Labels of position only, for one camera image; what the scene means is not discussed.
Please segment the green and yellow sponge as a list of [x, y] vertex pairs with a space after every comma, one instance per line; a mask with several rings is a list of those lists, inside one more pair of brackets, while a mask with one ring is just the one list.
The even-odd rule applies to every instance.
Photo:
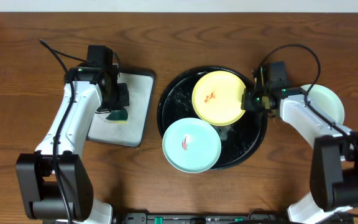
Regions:
[[129, 113], [125, 108], [119, 110], [112, 110], [107, 116], [106, 120], [116, 123], [126, 123], [129, 117]]

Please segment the yellow plate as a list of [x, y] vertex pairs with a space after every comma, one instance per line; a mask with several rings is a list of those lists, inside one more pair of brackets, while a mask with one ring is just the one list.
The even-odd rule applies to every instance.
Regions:
[[244, 90], [246, 85], [237, 75], [227, 71], [209, 72], [193, 88], [193, 109], [205, 122], [227, 126], [245, 113], [241, 108]]

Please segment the large mint green plate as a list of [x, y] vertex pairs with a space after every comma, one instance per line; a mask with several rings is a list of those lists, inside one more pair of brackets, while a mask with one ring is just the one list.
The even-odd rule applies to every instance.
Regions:
[[337, 124], [343, 124], [344, 106], [335, 92], [325, 86], [315, 84], [308, 94], [308, 100], [314, 103], [313, 108], [319, 108]]

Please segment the small mint green plate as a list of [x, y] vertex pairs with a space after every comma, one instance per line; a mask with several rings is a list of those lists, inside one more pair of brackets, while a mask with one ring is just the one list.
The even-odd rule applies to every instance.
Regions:
[[186, 173], [200, 173], [218, 161], [221, 140], [209, 123], [198, 118], [183, 118], [167, 128], [162, 149], [174, 168]]

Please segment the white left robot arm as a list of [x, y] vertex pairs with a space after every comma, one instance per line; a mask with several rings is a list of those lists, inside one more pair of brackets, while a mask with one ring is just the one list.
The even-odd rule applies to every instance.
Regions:
[[25, 214], [50, 223], [113, 223], [112, 205], [94, 197], [82, 163], [91, 122], [119, 88], [118, 64], [82, 63], [65, 74], [57, 115], [33, 153], [22, 153], [16, 173]]

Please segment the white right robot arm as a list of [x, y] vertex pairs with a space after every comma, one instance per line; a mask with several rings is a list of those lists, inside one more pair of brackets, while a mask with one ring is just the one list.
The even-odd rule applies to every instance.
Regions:
[[358, 132], [319, 109], [310, 91], [292, 88], [283, 68], [252, 72], [255, 86], [245, 89], [241, 108], [273, 114], [292, 126], [312, 147], [310, 192], [287, 208], [292, 223], [353, 219], [358, 207]]

